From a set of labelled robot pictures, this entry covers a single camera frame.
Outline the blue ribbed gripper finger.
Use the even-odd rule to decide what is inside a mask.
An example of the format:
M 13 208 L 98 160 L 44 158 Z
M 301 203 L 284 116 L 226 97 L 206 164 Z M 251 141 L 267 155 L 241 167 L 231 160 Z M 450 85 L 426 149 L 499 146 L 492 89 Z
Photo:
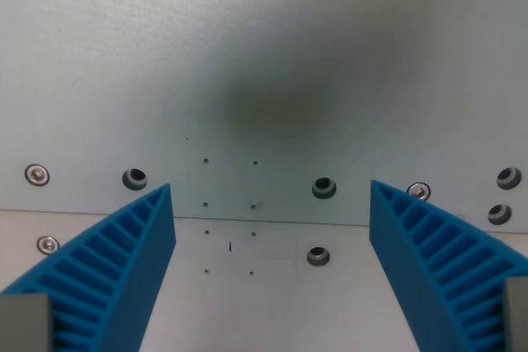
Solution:
M 506 279 L 518 251 L 433 204 L 370 184 L 370 243 L 421 351 L 504 351 Z
M 55 351 L 137 351 L 176 245 L 169 185 L 102 219 L 9 284 L 44 293 Z

